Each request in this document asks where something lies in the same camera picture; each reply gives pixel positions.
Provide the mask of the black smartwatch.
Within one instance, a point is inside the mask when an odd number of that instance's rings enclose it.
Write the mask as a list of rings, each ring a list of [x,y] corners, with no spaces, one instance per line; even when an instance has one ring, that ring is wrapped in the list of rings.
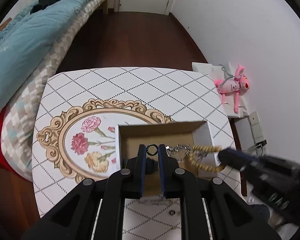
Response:
[[[145,166],[145,174],[146,175],[155,174],[157,170],[158,170],[158,162],[154,159],[147,158],[146,166]]]

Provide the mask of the white power strip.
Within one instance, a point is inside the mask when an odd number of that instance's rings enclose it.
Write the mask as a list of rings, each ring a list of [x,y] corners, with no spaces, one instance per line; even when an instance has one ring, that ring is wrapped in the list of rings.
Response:
[[[263,148],[267,142],[263,135],[257,111],[250,113],[248,119],[256,148]]]

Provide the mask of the white cardboard box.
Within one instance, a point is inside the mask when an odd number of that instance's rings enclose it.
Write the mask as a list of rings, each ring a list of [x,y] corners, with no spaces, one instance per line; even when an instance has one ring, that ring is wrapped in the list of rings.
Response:
[[[222,146],[212,141],[207,121],[182,121],[164,124],[121,124],[117,126],[116,146],[124,167],[128,159],[138,155],[143,145],[146,158],[158,162],[155,174],[145,175],[144,197],[162,194],[159,178],[159,154],[165,152],[179,167],[199,178],[212,178],[224,166],[217,160]]]

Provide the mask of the pink panther plush toy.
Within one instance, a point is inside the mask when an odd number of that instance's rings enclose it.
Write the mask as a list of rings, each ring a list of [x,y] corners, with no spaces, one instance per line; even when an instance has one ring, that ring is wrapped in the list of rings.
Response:
[[[225,104],[227,95],[234,94],[234,113],[238,114],[239,96],[243,91],[249,89],[249,79],[244,74],[245,67],[238,65],[234,75],[230,74],[224,66],[221,66],[221,69],[228,77],[224,80],[215,80],[215,87],[217,88],[222,104]]]

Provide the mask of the white patterned tablecloth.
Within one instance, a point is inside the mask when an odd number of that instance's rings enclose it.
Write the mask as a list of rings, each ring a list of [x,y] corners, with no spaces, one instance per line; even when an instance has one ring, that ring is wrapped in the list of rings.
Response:
[[[34,124],[32,180],[40,216],[84,178],[117,171],[118,125],[202,121],[207,145],[234,147],[230,122],[206,73],[151,67],[62,72],[45,86]]]

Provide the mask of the checkered bed sheet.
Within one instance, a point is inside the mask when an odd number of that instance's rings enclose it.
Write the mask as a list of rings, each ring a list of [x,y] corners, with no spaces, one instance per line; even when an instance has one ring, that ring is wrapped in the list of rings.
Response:
[[[8,167],[32,181],[34,123],[47,80],[55,75],[78,31],[106,0],[89,1],[52,44],[31,75],[20,86],[3,112],[0,149]]]

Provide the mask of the light blue quilt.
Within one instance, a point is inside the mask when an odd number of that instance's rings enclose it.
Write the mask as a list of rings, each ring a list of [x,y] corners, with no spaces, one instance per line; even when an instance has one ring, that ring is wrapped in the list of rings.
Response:
[[[37,12],[29,5],[0,32],[0,112],[90,1],[60,0]]]

